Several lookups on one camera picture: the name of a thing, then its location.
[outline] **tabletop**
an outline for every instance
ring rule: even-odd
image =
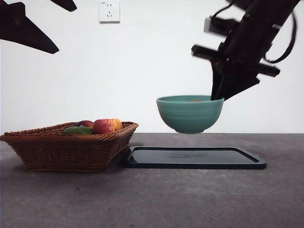
[[[1,142],[1,228],[293,228],[304,224],[304,134],[135,133],[130,146],[237,147],[263,170],[27,171]]]

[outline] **green fruit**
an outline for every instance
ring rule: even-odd
[[[93,130],[90,127],[72,126],[64,129],[62,134],[93,134]]]

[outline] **wicker basket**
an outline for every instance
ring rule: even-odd
[[[138,127],[122,122],[123,129],[108,134],[61,134],[74,123],[4,133],[0,140],[13,148],[29,171],[101,172],[127,148]]]

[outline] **black tray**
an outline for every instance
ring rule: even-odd
[[[156,169],[265,169],[266,161],[231,147],[131,147],[128,168]]]

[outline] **white wall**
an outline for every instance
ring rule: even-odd
[[[136,132],[174,132],[159,117],[155,99],[210,95],[212,70],[191,56],[193,44],[217,49],[224,39],[203,33],[203,20],[224,0],[121,0],[121,23],[99,24],[99,0],[75,0],[70,13],[49,0],[24,0],[27,16],[59,47],[51,55],[1,41],[1,133],[83,119],[120,118]],[[304,133],[304,4],[290,57],[276,78],[224,103],[209,133]],[[235,7],[222,17],[241,19]],[[269,58],[280,56],[289,19]]]

